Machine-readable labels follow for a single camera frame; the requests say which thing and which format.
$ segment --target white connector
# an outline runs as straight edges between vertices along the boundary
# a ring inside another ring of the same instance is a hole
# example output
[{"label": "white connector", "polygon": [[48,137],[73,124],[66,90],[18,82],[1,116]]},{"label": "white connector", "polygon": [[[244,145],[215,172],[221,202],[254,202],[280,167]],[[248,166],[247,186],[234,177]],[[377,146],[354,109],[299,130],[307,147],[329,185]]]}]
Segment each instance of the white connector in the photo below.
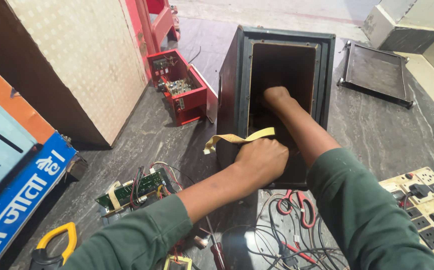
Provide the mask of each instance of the white connector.
[{"label": "white connector", "polygon": [[300,236],[299,235],[294,234],[294,242],[300,244]]}]

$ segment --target green circuit board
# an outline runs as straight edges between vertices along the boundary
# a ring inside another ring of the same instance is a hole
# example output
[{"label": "green circuit board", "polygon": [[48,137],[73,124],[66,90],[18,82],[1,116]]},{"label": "green circuit board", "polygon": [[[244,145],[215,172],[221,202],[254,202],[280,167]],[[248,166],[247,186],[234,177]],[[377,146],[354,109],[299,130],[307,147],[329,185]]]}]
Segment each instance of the green circuit board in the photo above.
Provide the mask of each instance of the green circuit board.
[{"label": "green circuit board", "polygon": [[[140,179],[139,190],[137,192],[136,187],[133,190],[133,198],[136,200],[136,194],[139,197],[144,196],[162,185],[163,183],[168,183],[168,178],[166,172],[163,168],[158,169],[155,173],[147,175]],[[120,205],[126,205],[130,203],[130,193],[132,193],[132,185],[133,181],[126,182],[123,186],[119,186],[115,189],[115,197],[117,197]],[[108,196],[108,193],[100,195],[95,201],[101,206],[107,208],[109,211],[114,210],[114,206],[112,205],[112,201]]]}]

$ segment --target fist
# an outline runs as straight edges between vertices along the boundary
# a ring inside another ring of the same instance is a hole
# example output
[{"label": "fist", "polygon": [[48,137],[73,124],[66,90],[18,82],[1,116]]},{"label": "fist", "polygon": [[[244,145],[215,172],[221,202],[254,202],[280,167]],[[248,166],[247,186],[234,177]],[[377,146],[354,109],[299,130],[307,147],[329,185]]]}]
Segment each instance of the fist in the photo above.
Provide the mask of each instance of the fist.
[{"label": "fist", "polygon": [[250,179],[250,189],[258,189],[284,173],[288,148],[277,140],[257,139],[240,149],[235,163]]},{"label": "fist", "polygon": [[271,109],[276,109],[279,108],[283,102],[292,97],[290,97],[290,94],[285,87],[276,86],[266,89],[263,92],[263,98]]}]

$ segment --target ribbon cable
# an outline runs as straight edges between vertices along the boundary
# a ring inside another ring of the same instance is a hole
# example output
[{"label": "ribbon cable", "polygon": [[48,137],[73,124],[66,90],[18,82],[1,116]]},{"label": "ribbon cable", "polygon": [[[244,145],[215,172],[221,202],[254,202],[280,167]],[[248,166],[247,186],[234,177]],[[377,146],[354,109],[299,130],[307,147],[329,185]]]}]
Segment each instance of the ribbon cable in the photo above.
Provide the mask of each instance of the ribbon cable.
[{"label": "ribbon cable", "polygon": [[215,152],[214,145],[220,140],[224,139],[228,142],[234,143],[234,144],[241,144],[241,143],[248,143],[251,141],[255,141],[256,139],[260,139],[262,137],[266,136],[272,136],[275,135],[275,130],[273,127],[264,128],[262,130],[259,130],[257,132],[254,132],[252,135],[248,136],[246,139],[242,139],[237,135],[234,134],[226,134],[226,135],[214,135],[210,140],[205,144],[205,149],[203,150],[203,154],[207,155],[210,153]]},{"label": "ribbon cable", "polygon": [[118,212],[122,209],[122,206],[120,205],[117,197],[115,196],[115,188],[118,186],[120,186],[120,182],[116,181],[115,183],[112,184],[112,186],[108,190],[108,196],[110,198],[110,201],[112,202],[112,205],[114,206],[115,212]]}]

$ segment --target marble floor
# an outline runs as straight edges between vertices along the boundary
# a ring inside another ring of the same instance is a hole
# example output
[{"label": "marble floor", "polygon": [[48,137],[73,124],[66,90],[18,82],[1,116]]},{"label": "marble floor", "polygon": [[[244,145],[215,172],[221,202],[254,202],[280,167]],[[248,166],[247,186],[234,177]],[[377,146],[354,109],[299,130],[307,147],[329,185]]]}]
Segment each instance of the marble floor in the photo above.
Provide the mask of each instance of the marble floor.
[{"label": "marble floor", "polygon": [[334,33],[367,41],[360,27],[380,0],[172,0],[178,15],[244,26]]},{"label": "marble floor", "polygon": [[[187,60],[201,51],[193,63],[216,89],[218,71],[237,23],[184,17],[181,17],[180,23],[181,40],[177,44],[169,42],[166,47],[178,48]],[[336,40],[328,132],[342,146],[350,149],[379,181],[426,166],[434,170],[434,101],[408,72],[405,76],[413,99],[417,101],[417,106],[411,110],[337,86],[336,80],[344,70],[342,47],[347,38],[339,36]],[[106,151],[82,151],[89,162],[86,174],[81,181],[64,183],[56,188],[57,193],[50,194],[26,226],[25,233],[21,233],[4,255],[0,269],[28,269],[30,252],[41,237],[67,222],[76,223],[78,244],[88,239],[103,227],[94,199],[105,193],[114,181],[131,179],[139,166],[161,160],[181,169],[194,181],[213,175],[219,171],[216,157],[203,155],[202,148],[214,134],[215,125],[206,119],[175,127],[164,96],[153,87],[148,87],[115,147]],[[184,187],[191,184],[178,173],[177,177]],[[267,192],[259,190],[211,213],[209,217],[217,236],[236,225],[255,222],[268,197]],[[268,223],[269,217],[264,214],[259,224]],[[295,234],[289,218],[276,219],[276,225],[287,238]],[[212,270],[215,266],[209,246],[199,250],[192,245],[199,226],[207,228],[203,220],[196,223],[186,240],[186,252],[198,267]],[[309,243],[312,233],[315,232],[304,232],[301,236]],[[326,246],[335,246],[325,225],[322,236]],[[256,249],[256,246],[253,236],[244,230],[232,229],[223,237],[222,243],[232,269],[264,270],[269,267],[262,257],[246,251],[245,246],[251,249]],[[65,237],[52,241],[48,248],[50,255],[58,255],[66,245]],[[341,255],[335,255],[346,264]]]}]

